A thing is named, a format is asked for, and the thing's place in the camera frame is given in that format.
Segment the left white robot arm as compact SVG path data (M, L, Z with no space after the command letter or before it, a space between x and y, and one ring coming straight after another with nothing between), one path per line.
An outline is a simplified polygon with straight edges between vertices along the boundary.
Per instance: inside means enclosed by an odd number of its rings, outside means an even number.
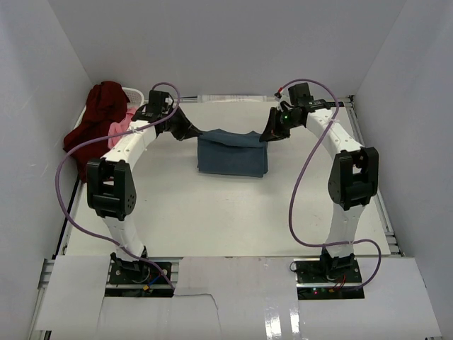
M129 125L109 138L116 142L100 159L86 165L88 206L108 227L116 250L110 257L118 270L135 283L144 282L153 267L135 227L132 212L137 191L132 170L147 147L163 132L178 140L201 135L168 92L149 92L148 103L138 107Z

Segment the teal blue t shirt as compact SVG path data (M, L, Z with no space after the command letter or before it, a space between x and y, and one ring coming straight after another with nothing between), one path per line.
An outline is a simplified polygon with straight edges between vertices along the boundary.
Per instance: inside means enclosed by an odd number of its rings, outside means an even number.
M267 147L255 131L210 130L197 138L197 168L204 174L262 178L268 173Z

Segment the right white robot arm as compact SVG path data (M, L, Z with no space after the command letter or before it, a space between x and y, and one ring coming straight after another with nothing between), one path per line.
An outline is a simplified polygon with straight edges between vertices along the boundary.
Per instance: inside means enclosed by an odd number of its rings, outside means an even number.
M301 174L305 174L319 147L333 161L328 178L328 195L333 202L331 227L321 249L320 275L330 283L338 281L352 268L354 245L359 219L377 194L379 153L355 140L337 119L340 104L333 97L334 107L325 100L316 100L310 92L310 79L295 79L275 93L277 105L270 109L261 142L274 142L290 137L294 128L306 128L317 141L306 158Z

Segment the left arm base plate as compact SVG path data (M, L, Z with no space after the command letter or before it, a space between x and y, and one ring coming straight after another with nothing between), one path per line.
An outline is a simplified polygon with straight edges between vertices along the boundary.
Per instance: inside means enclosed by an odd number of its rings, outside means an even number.
M154 266L148 266L144 273L127 273L111 262L105 287L109 298L171 298L173 289Z

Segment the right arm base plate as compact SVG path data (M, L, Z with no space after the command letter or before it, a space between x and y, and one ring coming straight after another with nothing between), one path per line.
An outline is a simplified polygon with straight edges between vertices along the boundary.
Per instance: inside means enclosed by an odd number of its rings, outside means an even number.
M294 260L289 270L295 274L299 301L362 300L365 298L357 260L338 273L326 274L320 261Z

